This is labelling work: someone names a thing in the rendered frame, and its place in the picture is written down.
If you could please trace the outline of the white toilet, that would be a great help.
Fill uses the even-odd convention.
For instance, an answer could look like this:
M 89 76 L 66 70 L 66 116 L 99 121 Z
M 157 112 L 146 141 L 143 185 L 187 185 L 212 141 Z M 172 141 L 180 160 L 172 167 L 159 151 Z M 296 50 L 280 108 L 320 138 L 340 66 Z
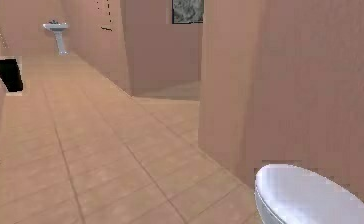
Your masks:
M 263 224 L 364 224 L 364 202 L 330 179 L 289 164 L 268 164 L 255 177 Z

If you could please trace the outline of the black bin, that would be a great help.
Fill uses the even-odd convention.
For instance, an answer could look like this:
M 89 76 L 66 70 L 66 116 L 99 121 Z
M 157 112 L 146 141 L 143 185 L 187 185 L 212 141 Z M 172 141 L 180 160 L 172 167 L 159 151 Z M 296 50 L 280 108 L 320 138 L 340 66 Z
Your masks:
M 0 59 L 0 78 L 9 92 L 23 90 L 21 73 L 16 59 Z

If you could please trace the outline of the grey framed wall picture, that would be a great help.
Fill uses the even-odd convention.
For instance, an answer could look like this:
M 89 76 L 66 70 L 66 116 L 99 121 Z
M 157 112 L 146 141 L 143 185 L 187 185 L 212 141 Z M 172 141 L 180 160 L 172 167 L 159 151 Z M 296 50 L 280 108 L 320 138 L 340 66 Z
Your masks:
M 204 0 L 172 0 L 174 24 L 202 23 Z

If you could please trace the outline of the white pedestal sink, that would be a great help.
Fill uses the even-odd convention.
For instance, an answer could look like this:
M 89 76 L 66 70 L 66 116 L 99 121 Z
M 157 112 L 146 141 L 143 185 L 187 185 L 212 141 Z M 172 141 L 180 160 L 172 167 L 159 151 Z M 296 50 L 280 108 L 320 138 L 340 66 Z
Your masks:
M 43 27 L 46 30 L 52 31 L 54 33 L 54 37 L 56 40 L 58 53 L 60 55 L 66 55 L 67 50 L 65 49 L 65 44 L 63 40 L 63 32 L 69 28 L 67 23 L 59 23 L 54 20 L 50 21 L 49 23 L 44 23 Z

